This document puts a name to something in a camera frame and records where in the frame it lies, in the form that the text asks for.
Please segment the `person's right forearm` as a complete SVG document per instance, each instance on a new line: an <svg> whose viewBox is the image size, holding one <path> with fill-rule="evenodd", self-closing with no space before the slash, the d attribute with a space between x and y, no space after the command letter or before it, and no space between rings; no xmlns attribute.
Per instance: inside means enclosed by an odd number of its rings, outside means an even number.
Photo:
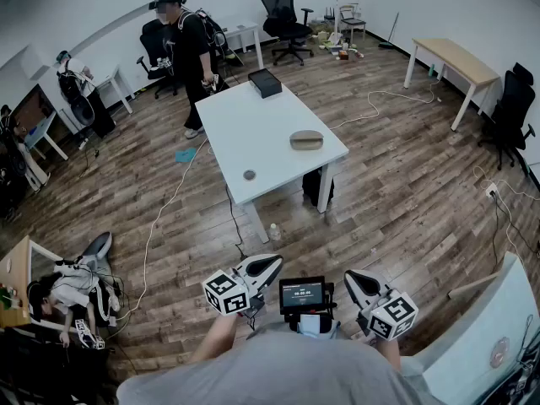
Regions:
<svg viewBox="0 0 540 405"><path fill-rule="evenodd" d="M398 341L396 339L388 341L381 337L376 337L375 347L396 371L401 370L401 355Z"/></svg>

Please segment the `person's left forearm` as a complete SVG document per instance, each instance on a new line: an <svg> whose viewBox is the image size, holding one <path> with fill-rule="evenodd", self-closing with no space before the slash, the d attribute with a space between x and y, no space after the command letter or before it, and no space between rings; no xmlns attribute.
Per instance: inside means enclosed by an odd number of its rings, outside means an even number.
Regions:
<svg viewBox="0 0 540 405"><path fill-rule="evenodd" d="M234 344L238 319L236 314L218 315L188 363L195 364L215 359L229 351Z"/></svg>

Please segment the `light wooden desk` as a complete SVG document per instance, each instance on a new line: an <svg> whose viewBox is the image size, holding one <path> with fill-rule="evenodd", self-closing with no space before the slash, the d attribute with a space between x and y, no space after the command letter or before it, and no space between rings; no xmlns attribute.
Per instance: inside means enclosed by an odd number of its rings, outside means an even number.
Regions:
<svg viewBox="0 0 540 405"><path fill-rule="evenodd" d="M31 309L26 293L31 282L32 257L43 256L51 265L62 258L35 243L26 235L0 260L0 285L16 292L16 305L9 309L0 302L0 328L21 327L32 323Z"/></svg>
<svg viewBox="0 0 540 405"><path fill-rule="evenodd" d="M419 49L422 49L441 60L442 66L438 74L439 80L442 79L444 70L449 68L453 72L458 73L469 83L469 89L460 110L451 124L451 130L454 132L457 129L471 99L477 92L484 92L484 96L478 108L478 115L481 116L491 99L495 85L500 81L500 76L472 53L450 39L413 38L413 49L410 53L408 69L403 82L403 87L405 89L409 87L412 80L416 55Z"/></svg>

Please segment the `black office chair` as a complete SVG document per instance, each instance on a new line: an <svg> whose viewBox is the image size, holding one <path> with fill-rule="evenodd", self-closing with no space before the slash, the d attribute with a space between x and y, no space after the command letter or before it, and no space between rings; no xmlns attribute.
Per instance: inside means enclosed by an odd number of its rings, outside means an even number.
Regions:
<svg viewBox="0 0 540 405"><path fill-rule="evenodd" d="M159 93L167 86L172 88L174 96L178 93L178 83L174 76L172 64L172 50L167 46L169 31L165 24L159 20L152 20L142 28L139 40L148 54L148 65L144 57L137 60L147 74L149 81L160 81L158 89L154 92L154 98L159 98Z"/></svg>
<svg viewBox="0 0 540 405"><path fill-rule="evenodd" d="M271 37L279 39L285 46L271 50L273 65L287 55L297 58L300 65L304 65L304 59L300 55L307 52L309 57L314 52L305 45L305 42L313 35L313 29L308 25L308 15L313 12L310 8L302 8L304 20L300 23L294 9L294 0L261 0L267 11L266 20L262 29Z"/></svg>
<svg viewBox="0 0 540 405"><path fill-rule="evenodd" d="M492 144L498 153L497 169L502 168L503 153L510 158L510 166L515 166L513 154L518 156L518 161L524 173L527 174L527 165L517 150L526 148L526 140L533 136L535 131L528 124L527 131L523 132L527 112L536 98L532 86L534 77L531 72L517 62L511 70L505 72L503 93L494 107L492 116L486 120L482 127L484 135L478 141L478 146Z"/></svg>

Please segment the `white desk with round sticker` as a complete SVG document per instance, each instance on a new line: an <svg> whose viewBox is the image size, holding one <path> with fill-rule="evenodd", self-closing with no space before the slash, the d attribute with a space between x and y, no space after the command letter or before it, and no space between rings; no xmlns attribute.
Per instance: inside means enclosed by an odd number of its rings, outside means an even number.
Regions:
<svg viewBox="0 0 540 405"><path fill-rule="evenodd" d="M540 328L537 303L519 257L507 252L498 274L443 335L402 374L447 405L473 405L513 369Z"/></svg>

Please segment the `broom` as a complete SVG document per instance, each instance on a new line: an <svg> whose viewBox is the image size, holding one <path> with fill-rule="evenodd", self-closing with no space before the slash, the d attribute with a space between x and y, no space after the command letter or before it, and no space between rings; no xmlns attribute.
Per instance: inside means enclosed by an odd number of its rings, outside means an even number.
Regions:
<svg viewBox="0 0 540 405"><path fill-rule="evenodd" d="M379 43L378 47L381 48L381 49L387 49L387 50L391 50L394 48L394 44L392 42L392 37L393 37L393 34L394 34L394 31L395 31L395 28L397 26L397 21L399 19L399 12L397 12L396 14L396 17L393 21L393 24L392 24L392 27L391 27L391 31L388 35L388 38L382 42Z"/></svg>

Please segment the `white blue chest mount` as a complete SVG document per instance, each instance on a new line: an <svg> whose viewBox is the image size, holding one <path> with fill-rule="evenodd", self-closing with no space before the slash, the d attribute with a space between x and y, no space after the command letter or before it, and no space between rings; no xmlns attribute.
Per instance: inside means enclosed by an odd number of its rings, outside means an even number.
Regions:
<svg viewBox="0 0 540 405"><path fill-rule="evenodd" d="M299 314L289 322L291 331L317 339L332 339L337 336L340 322L329 314Z"/></svg>

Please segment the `white table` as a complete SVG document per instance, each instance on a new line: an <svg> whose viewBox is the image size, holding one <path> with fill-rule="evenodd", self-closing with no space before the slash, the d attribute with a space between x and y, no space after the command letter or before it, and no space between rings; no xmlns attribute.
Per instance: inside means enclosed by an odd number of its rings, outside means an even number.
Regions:
<svg viewBox="0 0 540 405"><path fill-rule="evenodd" d="M197 110L219 168L236 205L242 207L262 240L267 231L254 205L256 198L322 168L317 210L327 210L338 159L348 148L287 87L262 99L250 83L231 87L197 102ZM289 136L300 130L324 135L318 150L297 151ZM256 178L245 181L243 173Z"/></svg>

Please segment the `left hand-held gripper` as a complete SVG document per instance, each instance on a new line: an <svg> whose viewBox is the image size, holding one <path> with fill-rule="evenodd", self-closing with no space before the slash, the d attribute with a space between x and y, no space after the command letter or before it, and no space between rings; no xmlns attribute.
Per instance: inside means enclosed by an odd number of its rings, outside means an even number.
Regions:
<svg viewBox="0 0 540 405"><path fill-rule="evenodd" d="M278 254L249 256L231 275L218 270L202 282L207 302L223 316L246 313L253 316L264 306L261 292L278 276L283 258Z"/></svg>

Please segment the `tan oval pouch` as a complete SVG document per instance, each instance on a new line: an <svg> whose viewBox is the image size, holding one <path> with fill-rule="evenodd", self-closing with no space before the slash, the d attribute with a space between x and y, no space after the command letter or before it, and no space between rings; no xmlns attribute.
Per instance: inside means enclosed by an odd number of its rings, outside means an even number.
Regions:
<svg viewBox="0 0 540 405"><path fill-rule="evenodd" d="M289 136L289 143L293 150L318 150L324 144L324 135L315 130L301 130Z"/></svg>

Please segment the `black chest-mounted screen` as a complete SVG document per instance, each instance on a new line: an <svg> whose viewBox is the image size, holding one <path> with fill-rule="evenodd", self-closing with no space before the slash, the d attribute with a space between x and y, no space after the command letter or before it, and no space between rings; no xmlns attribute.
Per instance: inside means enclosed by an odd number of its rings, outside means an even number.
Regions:
<svg viewBox="0 0 540 405"><path fill-rule="evenodd" d="M280 279L280 314L293 315L326 308L326 283L323 276Z"/></svg>

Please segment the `person's grey t-shirt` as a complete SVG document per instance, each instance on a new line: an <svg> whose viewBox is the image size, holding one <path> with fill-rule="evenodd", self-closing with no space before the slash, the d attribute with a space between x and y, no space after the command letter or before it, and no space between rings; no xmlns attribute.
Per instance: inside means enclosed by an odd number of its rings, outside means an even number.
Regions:
<svg viewBox="0 0 540 405"><path fill-rule="evenodd" d="M119 405L445 405L348 339L259 332L207 361L134 376Z"/></svg>

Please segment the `black box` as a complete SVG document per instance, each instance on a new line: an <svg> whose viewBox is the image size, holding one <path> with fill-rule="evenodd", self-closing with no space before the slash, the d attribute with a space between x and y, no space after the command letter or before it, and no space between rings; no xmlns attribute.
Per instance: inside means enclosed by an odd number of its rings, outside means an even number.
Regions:
<svg viewBox="0 0 540 405"><path fill-rule="evenodd" d="M282 83L266 68L249 73L248 80L262 99L282 92Z"/></svg>

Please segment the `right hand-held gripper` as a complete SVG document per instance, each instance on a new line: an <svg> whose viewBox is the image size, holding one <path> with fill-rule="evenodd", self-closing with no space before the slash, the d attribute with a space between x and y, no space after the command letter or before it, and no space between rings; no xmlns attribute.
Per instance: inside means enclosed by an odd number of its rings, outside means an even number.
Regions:
<svg viewBox="0 0 540 405"><path fill-rule="evenodd" d="M343 280L352 301L362 311L370 305L370 300L378 300L390 291L388 282L378 273L347 270ZM357 322L364 334L374 333L378 338L391 341L413 326L419 308L407 293L393 291L384 304L365 313L362 311Z"/></svg>

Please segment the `black bag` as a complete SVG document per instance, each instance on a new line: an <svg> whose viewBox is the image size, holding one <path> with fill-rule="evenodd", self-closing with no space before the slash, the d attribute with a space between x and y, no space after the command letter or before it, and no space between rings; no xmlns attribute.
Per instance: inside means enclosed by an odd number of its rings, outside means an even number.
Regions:
<svg viewBox="0 0 540 405"><path fill-rule="evenodd" d="M321 185L322 168L319 167L305 175L302 179L302 189L304 195L310 199L311 204L316 207L318 205L319 191Z"/></svg>

